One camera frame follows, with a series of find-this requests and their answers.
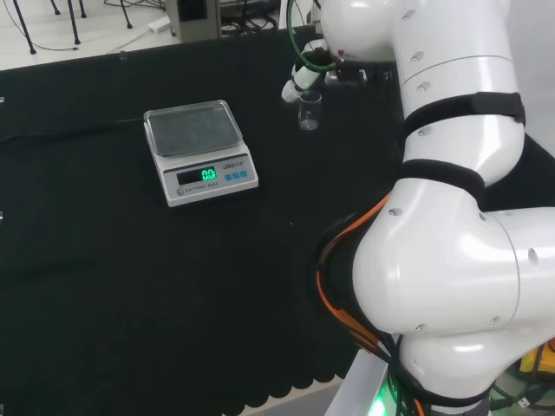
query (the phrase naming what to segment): white floor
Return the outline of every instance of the white floor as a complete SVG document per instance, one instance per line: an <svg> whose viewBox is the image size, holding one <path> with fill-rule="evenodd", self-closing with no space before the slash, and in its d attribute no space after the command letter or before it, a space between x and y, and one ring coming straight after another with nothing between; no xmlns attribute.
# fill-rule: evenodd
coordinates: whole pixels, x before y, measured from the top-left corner
<svg viewBox="0 0 555 416"><path fill-rule="evenodd" d="M31 40L47 48L73 48L74 35L69 18L68 2L55 0L60 16L54 14L49 0L20 0L19 7L31 35ZM10 13L19 24L13 0L6 0ZM37 63L56 62L104 55L114 48L129 42L147 31L147 24L163 17L162 10L147 7L129 7L127 13L134 26L127 28L121 8L102 3L102 0L84 0L87 18L81 18L78 0L73 0L77 31L81 40L77 51L48 51L36 48L36 55L29 53L25 38L10 20L3 4L0 4L0 70L25 67ZM125 50L153 48L179 41L169 30L159 34L148 34L125 47Z"/></svg>

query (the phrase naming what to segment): digital scale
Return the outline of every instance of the digital scale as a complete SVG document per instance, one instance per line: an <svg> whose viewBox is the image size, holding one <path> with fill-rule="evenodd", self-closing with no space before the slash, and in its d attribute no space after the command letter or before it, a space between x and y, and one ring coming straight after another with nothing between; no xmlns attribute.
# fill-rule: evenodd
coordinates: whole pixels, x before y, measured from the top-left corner
<svg viewBox="0 0 555 416"><path fill-rule="evenodd" d="M258 186L251 152L225 101L148 111L145 130L169 206Z"/></svg>

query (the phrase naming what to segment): chair leg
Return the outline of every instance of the chair leg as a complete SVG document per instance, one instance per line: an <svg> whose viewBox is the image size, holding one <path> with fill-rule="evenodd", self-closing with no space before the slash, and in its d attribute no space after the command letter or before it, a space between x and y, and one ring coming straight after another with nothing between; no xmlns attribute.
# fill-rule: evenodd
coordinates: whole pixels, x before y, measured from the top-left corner
<svg viewBox="0 0 555 416"><path fill-rule="evenodd" d="M120 0L121 9L123 10L123 14L125 15L125 20L127 20L127 28L132 29L133 25L129 22L129 17L127 17L127 10L125 10L125 6L123 5L123 0Z"/></svg>
<svg viewBox="0 0 555 416"><path fill-rule="evenodd" d="M54 8L54 14L56 16L60 16L60 10L58 10L58 8L56 7L56 3L54 3L54 0L50 0L50 2L52 3L52 7Z"/></svg>
<svg viewBox="0 0 555 416"><path fill-rule="evenodd" d="M31 36L29 36L29 32L27 31L27 26L25 26L25 21L23 20L23 15L19 10L19 4L17 4L17 0L14 0L14 6L16 6L17 15L19 16L19 22L23 26L23 32L25 33L25 37L27 38L27 43L29 44L29 49L32 55L36 53L35 48L33 48L33 42L31 41Z"/></svg>
<svg viewBox="0 0 555 416"><path fill-rule="evenodd" d="M73 34L75 35L75 45L81 44L79 36L77 35L77 25L75 24L75 15L73 14L73 4L68 0L69 15L71 16L71 25L73 26Z"/></svg>
<svg viewBox="0 0 555 416"><path fill-rule="evenodd" d="M85 8L83 7L83 0L79 0L79 6L81 7L81 17L83 19L87 18L87 15L85 14Z"/></svg>

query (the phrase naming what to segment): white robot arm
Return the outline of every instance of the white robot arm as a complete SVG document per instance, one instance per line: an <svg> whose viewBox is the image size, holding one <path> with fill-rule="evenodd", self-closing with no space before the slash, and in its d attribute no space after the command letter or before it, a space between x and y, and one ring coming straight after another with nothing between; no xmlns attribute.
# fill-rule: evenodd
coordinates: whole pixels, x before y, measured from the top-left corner
<svg viewBox="0 0 555 416"><path fill-rule="evenodd" d="M404 335L402 364L421 385L453 399L484 393L555 335L555 209L484 213L467 186L442 180L459 170L489 186L522 154L517 114L453 114L461 97L518 93L508 9L508 0L322 5L324 38L338 62L397 62L405 118L415 127L404 162L419 173L395 184L360 243L356 299L378 329ZM429 123L409 123L431 113ZM428 177L422 166L440 172Z"/></svg>
<svg viewBox="0 0 555 416"><path fill-rule="evenodd" d="M324 39L310 41L304 46L303 53L310 52L315 49L328 50L328 45ZM281 93L281 98L288 103L297 101L301 97L303 91L309 90L322 75L319 72L311 71L302 66L297 70L297 65L293 65L291 70L291 79L287 81Z"/></svg>

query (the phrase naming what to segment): scale display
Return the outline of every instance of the scale display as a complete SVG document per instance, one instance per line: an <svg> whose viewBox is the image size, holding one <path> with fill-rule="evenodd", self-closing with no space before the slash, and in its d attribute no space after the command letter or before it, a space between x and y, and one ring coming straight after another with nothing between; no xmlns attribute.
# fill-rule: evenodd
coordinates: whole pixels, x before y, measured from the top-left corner
<svg viewBox="0 0 555 416"><path fill-rule="evenodd" d="M194 184L203 180L217 179L216 169L214 166L203 167L194 171L183 172L177 174L177 181L180 185Z"/></svg>

